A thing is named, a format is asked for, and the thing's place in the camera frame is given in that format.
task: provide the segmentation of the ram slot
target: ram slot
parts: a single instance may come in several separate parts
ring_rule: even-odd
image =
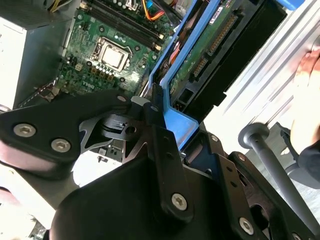
[[[137,31],[132,29],[130,26],[125,25],[122,22],[119,22],[112,17],[108,16],[107,14],[98,11],[96,9],[91,9],[87,13],[89,16],[105,23],[108,26],[118,30],[119,32],[123,33],[124,35],[128,36],[129,38],[136,40],[140,44],[150,48],[153,51],[159,51],[161,47],[157,45],[153,39],[148,38],[147,36],[140,35]]]
[[[88,9],[89,13],[91,11],[94,11],[94,12],[101,12],[101,14],[103,14],[103,15],[108,14],[108,15],[112,16],[114,19],[119,19],[119,21],[117,22],[118,24],[123,25],[123,26],[128,26],[127,28],[131,29],[131,30],[132,30],[132,28],[136,29],[136,31],[138,32],[136,34],[139,34],[141,37],[144,37],[144,38],[147,37],[150,40],[152,39],[153,42],[155,42],[159,45],[163,44],[163,40],[162,40],[163,36],[161,34],[159,34],[156,31],[150,30],[147,27],[139,24],[134,19],[131,19],[129,16],[126,16],[126,15],[122,14],[121,12],[116,11],[115,9],[113,9],[107,5],[104,5],[101,2],[98,2],[96,0],[94,0],[90,5],[91,5],[91,7]]]

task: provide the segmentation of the cpu socket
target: cpu socket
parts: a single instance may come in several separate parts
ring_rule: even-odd
[[[99,37],[93,52],[93,59],[107,67],[121,72],[132,54],[129,47],[122,47],[105,37]]]

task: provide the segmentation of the silver screw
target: silver screw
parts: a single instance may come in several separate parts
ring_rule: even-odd
[[[215,136],[215,135],[211,135],[211,139],[213,140],[213,141],[215,141],[215,142],[218,142],[219,141],[219,139]]]
[[[20,137],[29,138],[35,135],[37,131],[30,124],[21,123],[13,128],[13,132]]]
[[[152,109],[153,111],[158,112],[158,108],[157,108],[156,106],[151,106],[151,109]]]
[[[171,197],[171,201],[173,205],[180,211],[184,211],[187,209],[187,200],[180,193],[174,193]]]
[[[125,102],[126,99],[123,97],[123,96],[118,96],[118,99],[121,101],[121,102]]]
[[[292,233],[292,236],[293,236],[294,240],[301,240],[301,237],[299,237],[299,235],[294,232]]]
[[[51,147],[53,150],[59,153],[66,153],[70,150],[71,145],[67,140],[63,138],[57,138],[51,142]]]
[[[244,217],[240,217],[239,219],[240,227],[249,235],[254,234],[254,227],[251,225],[251,223],[245,219]]]
[[[243,156],[241,154],[238,154],[238,157],[241,159],[241,161],[245,161],[246,160],[245,156]]]

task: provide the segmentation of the white label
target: white label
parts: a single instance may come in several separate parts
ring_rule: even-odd
[[[90,83],[87,83],[86,81],[83,81],[83,82],[82,82],[82,85],[84,85],[84,86],[86,86],[86,87],[88,87],[88,88],[90,88],[90,89],[95,89],[95,86],[93,86],[93,85],[90,84]]]
[[[213,17],[211,18],[209,24],[212,25],[216,21],[216,19],[219,17],[220,13],[222,12],[222,9],[224,9],[223,6],[218,7],[218,10],[215,12]]]

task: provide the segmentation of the hand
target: hand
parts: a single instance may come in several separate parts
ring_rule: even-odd
[[[298,154],[320,140],[320,49],[308,52],[294,77],[290,141]]]

